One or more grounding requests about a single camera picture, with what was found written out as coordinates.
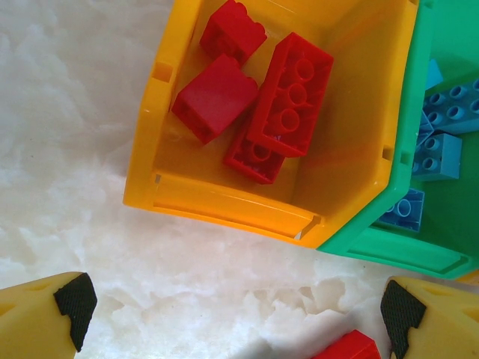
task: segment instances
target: red duplo brick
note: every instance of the red duplo brick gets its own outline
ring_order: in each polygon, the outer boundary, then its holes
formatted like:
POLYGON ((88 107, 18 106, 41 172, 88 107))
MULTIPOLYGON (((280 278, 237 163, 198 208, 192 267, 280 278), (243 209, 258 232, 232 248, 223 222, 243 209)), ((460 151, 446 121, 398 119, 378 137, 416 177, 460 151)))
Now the red duplo brick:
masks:
POLYGON ((248 121, 230 145, 224 163, 262 185, 275 182, 284 156, 246 139, 248 121))
POLYGON ((309 149, 334 58, 292 33, 275 48, 247 137, 286 157, 309 149))
POLYGON ((246 77, 234 59, 221 55, 178 93, 171 110, 207 144, 225 131, 257 94, 254 79, 246 77))
POLYGON ((381 356, 374 340, 360 331, 352 331, 312 359, 381 359, 381 356))
POLYGON ((211 58, 225 54, 242 66, 265 40, 264 27, 248 16, 245 5, 228 0, 210 17, 200 44, 211 58))

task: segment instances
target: blue duplo brick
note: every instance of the blue duplo brick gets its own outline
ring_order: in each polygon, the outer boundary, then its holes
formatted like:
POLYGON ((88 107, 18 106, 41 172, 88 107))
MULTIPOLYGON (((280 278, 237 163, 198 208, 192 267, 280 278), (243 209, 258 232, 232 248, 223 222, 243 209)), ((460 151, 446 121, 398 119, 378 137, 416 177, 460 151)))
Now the blue duplo brick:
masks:
POLYGON ((421 146, 434 132, 433 125, 426 117, 426 114, 421 114, 421 124, 419 125, 418 140, 416 146, 421 146))
POLYGON ((424 113, 435 130, 452 135, 479 131, 479 79, 427 97, 424 113))
POLYGON ((406 196, 393 205, 376 223, 419 232, 423 207, 424 192, 410 188, 406 196))
POLYGON ((412 178, 419 181, 457 180, 463 140, 447 133, 429 137, 416 147, 412 178))
POLYGON ((436 60, 431 59, 429 61, 429 70, 427 71, 426 90, 439 85, 443 81, 444 78, 442 77, 439 65, 437 64, 436 60))

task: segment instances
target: white carpet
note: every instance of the white carpet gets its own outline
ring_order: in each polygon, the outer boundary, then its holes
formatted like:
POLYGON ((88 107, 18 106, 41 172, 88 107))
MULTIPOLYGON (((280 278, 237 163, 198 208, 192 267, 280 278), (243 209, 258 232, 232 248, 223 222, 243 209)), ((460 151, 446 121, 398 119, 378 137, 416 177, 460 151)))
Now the white carpet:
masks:
POLYGON ((139 103, 172 0, 0 2, 0 287, 87 271, 78 359, 307 358, 388 339, 405 271, 122 205, 139 103))

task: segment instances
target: yellow bin wall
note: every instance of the yellow bin wall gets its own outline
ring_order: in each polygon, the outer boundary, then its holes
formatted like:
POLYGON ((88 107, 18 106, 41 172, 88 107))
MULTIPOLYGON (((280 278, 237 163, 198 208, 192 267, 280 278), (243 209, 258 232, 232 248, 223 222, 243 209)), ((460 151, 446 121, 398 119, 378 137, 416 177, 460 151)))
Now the yellow bin wall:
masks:
POLYGON ((235 126, 203 147, 169 111, 211 62, 199 40, 224 2, 174 3, 141 104, 124 203, 317 248, 388 184, 418 0, 241 1, 268 35, 243 68, 259 85, 292 31, 335 57, 311 149, 287 159, 273 185, 222 164, 235 126))

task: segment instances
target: plastic bin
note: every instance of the plastic bin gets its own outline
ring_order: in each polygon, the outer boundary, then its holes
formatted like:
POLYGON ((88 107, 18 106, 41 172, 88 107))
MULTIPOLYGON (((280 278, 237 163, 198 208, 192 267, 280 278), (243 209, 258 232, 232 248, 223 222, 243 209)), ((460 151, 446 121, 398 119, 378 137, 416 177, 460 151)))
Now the plastic bin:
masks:
POLYGON ((463 156, 459 180, 410 181, 415 133, 421 119, 429 57, 435 58, 445 77, 440 88, 451 88, 479 77, 476 19, 479 1, 422 1, 406 68, 391 180, 387 189, 365 207, 319 250, 347 257, 399 266, 428 275, 456 279, 479 269, 479 213, 477 183, 479 132, 461 135, 463 156), (433 35, 430 54, 430 38, 433 35), (425 192, 419 233, 371 226, 392 204, 412 188, 425 192))
POLYGON ((138 117, 124 203, 317 248, 388 184, 417 0, 244 0, 268 40, 243 67, 262 83, 291 31, 335 57, 309 154, 273 185, 222 164, 235 126, 202 147, 169 111, 210 59, 199 39, 224 0, 176 0, 138 117))

